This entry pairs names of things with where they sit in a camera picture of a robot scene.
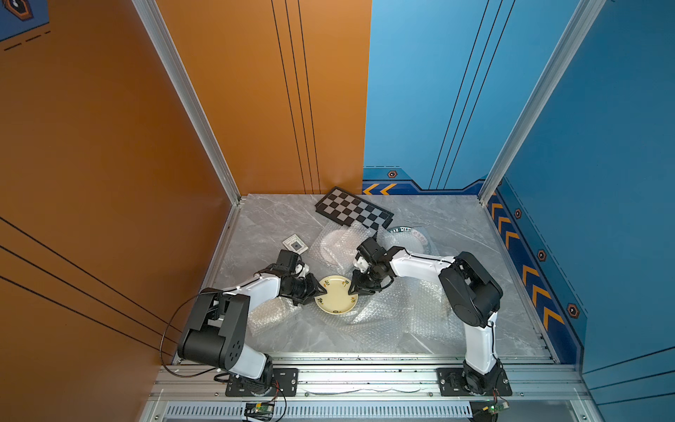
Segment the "cream yellow dinner plate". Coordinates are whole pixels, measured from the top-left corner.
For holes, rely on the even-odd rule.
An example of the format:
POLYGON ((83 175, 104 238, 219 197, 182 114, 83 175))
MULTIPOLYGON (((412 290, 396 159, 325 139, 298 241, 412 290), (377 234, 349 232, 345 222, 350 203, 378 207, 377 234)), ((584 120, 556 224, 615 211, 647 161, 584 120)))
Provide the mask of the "cream yellow dinner plate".
POLYGON ((342 315, 351 311, 359 296, 350 294, 352 282, 344 276, 327 276, 319 281, 325 294, 315 297, 315 303, 322 311, 332 315, 342 315))

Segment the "bubble wrap sheet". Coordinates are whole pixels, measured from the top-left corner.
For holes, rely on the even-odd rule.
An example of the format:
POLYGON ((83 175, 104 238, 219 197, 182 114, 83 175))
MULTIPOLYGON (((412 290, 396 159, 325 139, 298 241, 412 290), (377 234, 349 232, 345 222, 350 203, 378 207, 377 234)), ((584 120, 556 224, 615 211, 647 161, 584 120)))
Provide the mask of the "bubble wrap sheet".
POLYGON ((437 281, 399 278, 383 292, 362 296, 351 311, 330 315, 310 308, 325 351, 463 355, 463 324, 437 281))

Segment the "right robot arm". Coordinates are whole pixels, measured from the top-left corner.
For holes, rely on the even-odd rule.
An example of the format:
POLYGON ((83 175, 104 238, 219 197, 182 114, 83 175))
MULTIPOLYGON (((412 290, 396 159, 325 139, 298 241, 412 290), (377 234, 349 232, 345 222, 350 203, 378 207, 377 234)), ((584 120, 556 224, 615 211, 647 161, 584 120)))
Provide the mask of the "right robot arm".
POLYGON ((462 389, 476 396, 495 392, 499 381, 504 379, 495 335, 504 293, 473 254, 465 251, 450 257, 413 254, 402 246, 385 249, 369 237, 357 247, 354 266, 351 294, 379 293, 398 278, 437 281, 465 330, 462 389))

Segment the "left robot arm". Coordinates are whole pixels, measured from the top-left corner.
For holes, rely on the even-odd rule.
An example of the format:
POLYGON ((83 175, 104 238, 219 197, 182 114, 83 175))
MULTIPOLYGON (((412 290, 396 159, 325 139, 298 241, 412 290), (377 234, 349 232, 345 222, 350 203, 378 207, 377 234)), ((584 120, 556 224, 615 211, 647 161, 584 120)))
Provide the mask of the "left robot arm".
POLYGON ((243 284, 200 292, 181 334, 178 357, 221 369, 263 395, 272 388, 272 358, 245 344, 249 314, 279 297, 299 306, 326 294, 298 253, 281 251, 276 262, 243 284))

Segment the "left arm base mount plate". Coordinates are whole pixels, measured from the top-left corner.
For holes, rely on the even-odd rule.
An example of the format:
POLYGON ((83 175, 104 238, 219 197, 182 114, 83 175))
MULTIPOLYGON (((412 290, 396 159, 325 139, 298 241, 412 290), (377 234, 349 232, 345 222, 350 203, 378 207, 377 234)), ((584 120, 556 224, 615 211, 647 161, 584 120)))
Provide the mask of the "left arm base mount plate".
POLYGON ((296 367, 273 367, 266 369, 258 379, 230 376, 225 395, 227 397, 294 397, 298 387, 299 369, 296 367))

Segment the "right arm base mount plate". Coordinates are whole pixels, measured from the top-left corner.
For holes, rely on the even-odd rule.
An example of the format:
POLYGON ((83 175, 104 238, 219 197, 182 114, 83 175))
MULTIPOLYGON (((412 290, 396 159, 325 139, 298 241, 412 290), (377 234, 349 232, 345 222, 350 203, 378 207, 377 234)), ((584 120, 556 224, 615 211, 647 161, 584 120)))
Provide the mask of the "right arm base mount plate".
POLYGON ((436 370, 443 397, 511 397, 513 390, 506 371, 496 365, 486 375, 464 367, 441 367, 436 370))

